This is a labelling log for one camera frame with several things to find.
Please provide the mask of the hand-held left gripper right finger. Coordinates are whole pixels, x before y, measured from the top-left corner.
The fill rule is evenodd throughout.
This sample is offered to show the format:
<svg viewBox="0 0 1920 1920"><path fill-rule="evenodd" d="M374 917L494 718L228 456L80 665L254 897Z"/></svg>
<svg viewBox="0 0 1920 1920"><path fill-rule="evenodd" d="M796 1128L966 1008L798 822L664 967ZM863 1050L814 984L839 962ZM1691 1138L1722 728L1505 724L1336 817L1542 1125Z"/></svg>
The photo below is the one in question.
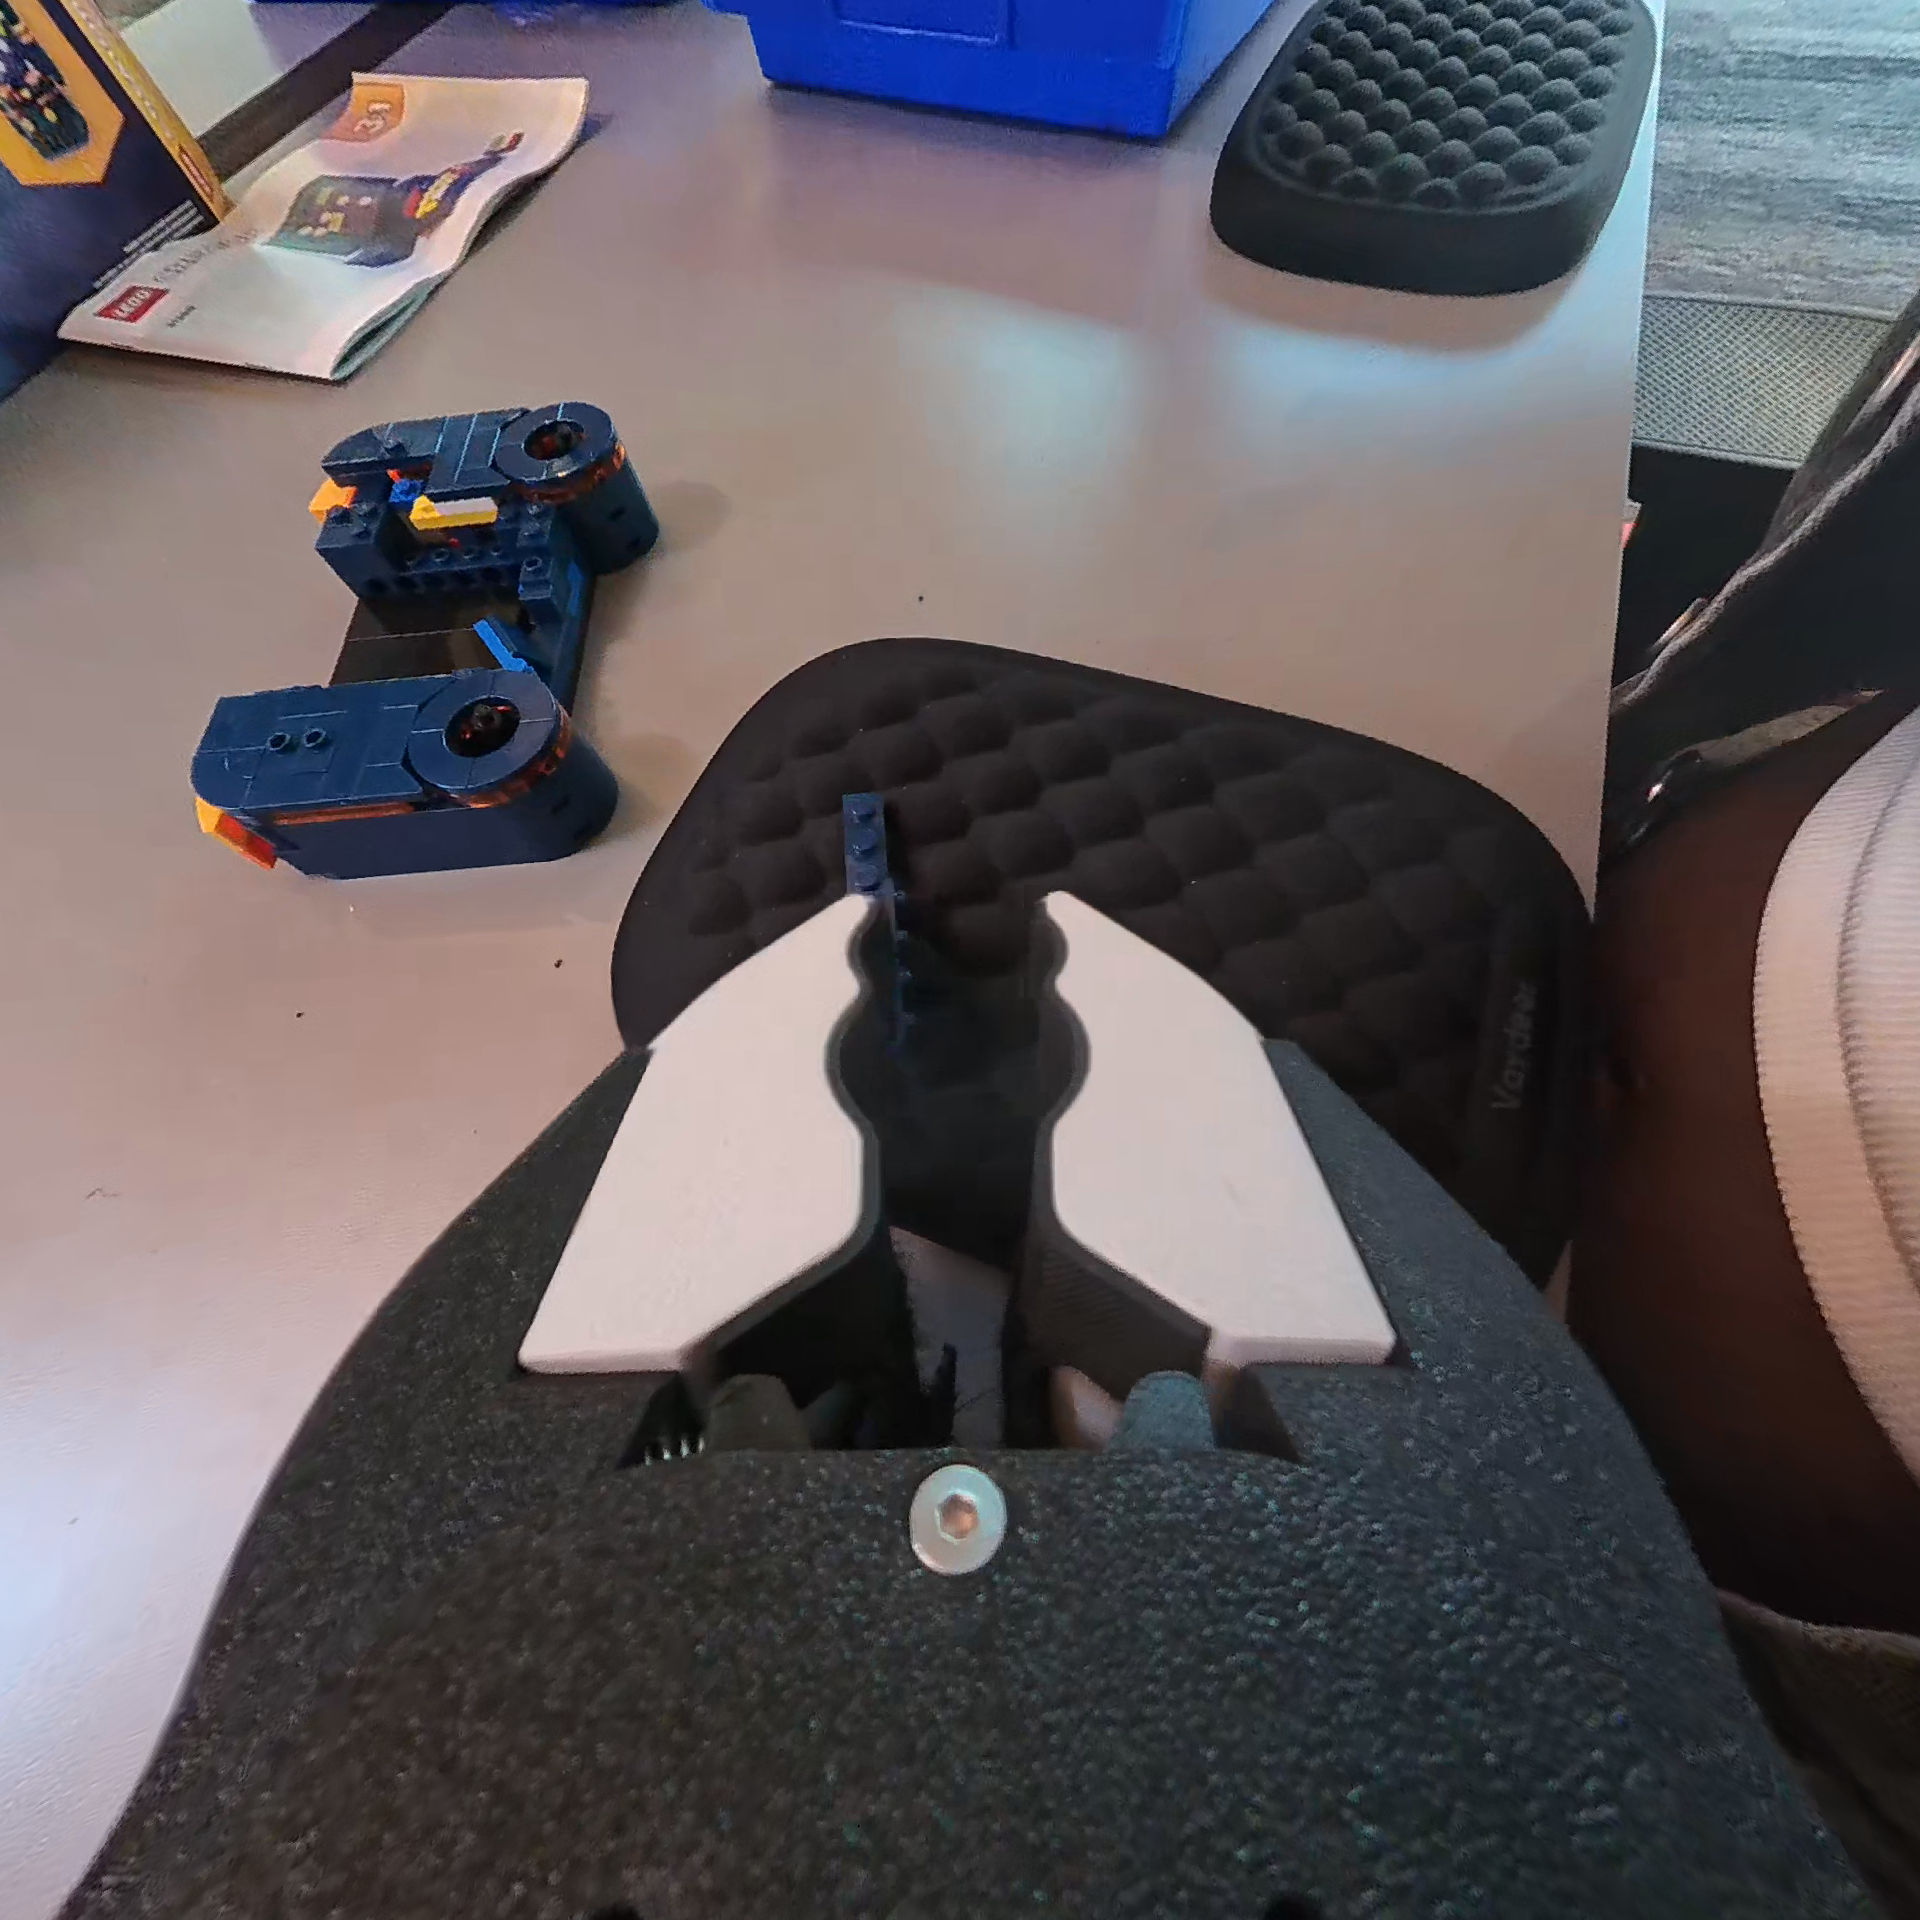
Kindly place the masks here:
<svg viewBox="0 0 1920 1920"><path fill-rule="evenodd" d="M1250 1020L1081 897L1040 911L1068 1042L1032 1194L1046 1362L1388 1362L1398 1329Z"/></svg>

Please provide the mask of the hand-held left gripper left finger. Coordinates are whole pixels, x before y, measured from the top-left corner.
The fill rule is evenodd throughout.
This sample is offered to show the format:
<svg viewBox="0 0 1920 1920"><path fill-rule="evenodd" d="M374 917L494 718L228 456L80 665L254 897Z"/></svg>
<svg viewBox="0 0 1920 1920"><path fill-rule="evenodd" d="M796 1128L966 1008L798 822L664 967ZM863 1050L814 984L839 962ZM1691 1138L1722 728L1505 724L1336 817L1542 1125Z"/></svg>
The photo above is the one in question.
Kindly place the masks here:
<svg viewBox="0 0 1920 1920"><path fill-rule="evenodd" d="M836 1049L876 901L842 896L712 982L646 1068L520 1343L534 1375L690 1373L852 1257L873 1133Z"/></svg>

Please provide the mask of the blue brick bar orange ends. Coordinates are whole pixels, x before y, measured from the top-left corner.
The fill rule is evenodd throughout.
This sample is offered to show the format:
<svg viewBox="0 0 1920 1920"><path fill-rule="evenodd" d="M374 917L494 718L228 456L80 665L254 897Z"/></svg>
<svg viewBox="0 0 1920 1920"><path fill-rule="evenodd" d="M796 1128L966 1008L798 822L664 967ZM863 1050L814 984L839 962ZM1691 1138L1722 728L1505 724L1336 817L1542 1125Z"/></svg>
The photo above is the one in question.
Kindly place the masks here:
<svg viewBox="0 0 1920 1920"><path fill-rule="evenodd" d="M846 793L839 817L848 896L866 906L852 943L856 976L876 1008L884 1054L905 1065L927 1025L930 960L922 911L905 887L888 800L876 791Z"/></svg>

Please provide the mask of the blue brick-built game console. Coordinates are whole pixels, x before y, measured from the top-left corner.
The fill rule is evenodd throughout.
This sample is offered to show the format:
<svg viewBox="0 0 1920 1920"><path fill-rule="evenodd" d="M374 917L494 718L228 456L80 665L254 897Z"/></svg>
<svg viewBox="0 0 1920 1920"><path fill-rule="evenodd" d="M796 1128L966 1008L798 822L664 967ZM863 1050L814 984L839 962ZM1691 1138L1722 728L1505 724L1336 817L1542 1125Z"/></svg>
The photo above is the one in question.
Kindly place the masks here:
<svg viewBox="0 0 1920 1920"><path fill-rule="evenodd" d="M222 697L200 826L262 869L366 879L550 862L618 778L574 719L596 584L659 517L588 400L386 421L323 460L319 558L353 590L326 682Z"/></svg>

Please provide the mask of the blue plastic bin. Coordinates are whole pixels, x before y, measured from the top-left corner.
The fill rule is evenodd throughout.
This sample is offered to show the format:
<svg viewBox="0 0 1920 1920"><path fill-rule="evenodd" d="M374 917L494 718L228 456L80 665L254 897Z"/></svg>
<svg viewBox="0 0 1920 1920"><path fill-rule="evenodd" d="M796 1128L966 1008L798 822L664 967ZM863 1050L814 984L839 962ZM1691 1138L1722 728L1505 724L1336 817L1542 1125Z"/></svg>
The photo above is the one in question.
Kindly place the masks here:
<svg viewBox="0 0 1920 1920"><path fill-rule="evenodd" d="M788 88L1159 138L1270 2L712 2Z"/></svg>

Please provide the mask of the large black cushioned pad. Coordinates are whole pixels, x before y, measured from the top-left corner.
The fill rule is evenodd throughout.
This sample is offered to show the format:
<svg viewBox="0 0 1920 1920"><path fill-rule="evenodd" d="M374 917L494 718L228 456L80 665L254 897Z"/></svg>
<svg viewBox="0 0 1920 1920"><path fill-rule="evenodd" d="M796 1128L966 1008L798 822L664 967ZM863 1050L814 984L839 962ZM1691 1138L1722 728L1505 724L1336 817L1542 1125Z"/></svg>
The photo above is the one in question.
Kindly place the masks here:
<svg viewBox="0 0 1920 1920"><path fill-rule="evenodd" d="M848 794L881 798L903 887L905 1045L866 1022L846 1065L896 1225L1016 1258L1059 1086L1033 934L1068 890L1306 1050L1550 1281L1591 1090L1591 917L1497 793L1187 687L865 640L767 689L664 829L614 945L631 1049L848 889Z"/></svg>

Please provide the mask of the white blue-printed shirt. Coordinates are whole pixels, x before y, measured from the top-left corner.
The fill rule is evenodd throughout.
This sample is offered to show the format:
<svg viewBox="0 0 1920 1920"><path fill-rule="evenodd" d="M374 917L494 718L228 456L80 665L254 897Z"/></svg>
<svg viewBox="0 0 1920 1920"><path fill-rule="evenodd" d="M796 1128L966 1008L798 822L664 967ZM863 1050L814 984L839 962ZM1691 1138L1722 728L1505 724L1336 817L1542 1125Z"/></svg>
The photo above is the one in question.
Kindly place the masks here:
<svg viewBox="0 0 1920 1920"><path fill-rule="evenodd" d="M1812 804L1771 878L1753 990L1760 1104L1841 1362L1919 1474L1919 718Z"/></svg>

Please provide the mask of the instruction booklet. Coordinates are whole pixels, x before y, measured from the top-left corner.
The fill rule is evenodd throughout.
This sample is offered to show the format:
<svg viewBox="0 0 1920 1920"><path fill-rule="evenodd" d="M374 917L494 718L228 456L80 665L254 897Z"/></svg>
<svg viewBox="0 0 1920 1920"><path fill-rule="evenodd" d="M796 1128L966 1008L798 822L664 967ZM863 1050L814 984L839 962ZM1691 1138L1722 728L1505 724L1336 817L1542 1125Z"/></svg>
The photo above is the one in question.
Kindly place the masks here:
<svg viewBox="0 0 1920 1920"><path fill-rule="evenodd" d="M323 137L262 174L219 225L131 260L58 336L345 378L572 152L588 104L584 78L356 76Z"/></svg>

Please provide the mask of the small black cushioned pad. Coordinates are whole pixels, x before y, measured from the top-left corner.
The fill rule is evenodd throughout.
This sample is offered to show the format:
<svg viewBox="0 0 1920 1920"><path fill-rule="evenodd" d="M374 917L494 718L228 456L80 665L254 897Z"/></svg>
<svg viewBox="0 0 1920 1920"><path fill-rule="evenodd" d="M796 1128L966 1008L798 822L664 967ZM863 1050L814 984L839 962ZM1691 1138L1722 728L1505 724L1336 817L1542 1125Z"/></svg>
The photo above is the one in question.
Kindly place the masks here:
<svg viewBox="0 0 1920 1920"><path fill-rule="evenodd" d="M1328 2L1217 160L1255 265L1420 296L1560 280L1607 223L1659 55L1642 2Z"/></svg>

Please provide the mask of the blue and yellow toy box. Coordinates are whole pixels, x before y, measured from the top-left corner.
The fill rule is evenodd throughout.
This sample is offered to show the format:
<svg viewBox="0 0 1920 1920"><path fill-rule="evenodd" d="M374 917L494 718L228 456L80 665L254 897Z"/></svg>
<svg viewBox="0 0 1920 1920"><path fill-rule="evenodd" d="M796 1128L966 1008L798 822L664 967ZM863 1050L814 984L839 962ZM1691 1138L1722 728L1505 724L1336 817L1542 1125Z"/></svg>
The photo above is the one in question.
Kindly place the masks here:
<svg viewBox="0 0 1920 1920"><path fill-rule="evenodd" d="M168 296L161 256L216 232L227 191L99 4L3 4L3 394L72 316L108 337Z"/></svg>

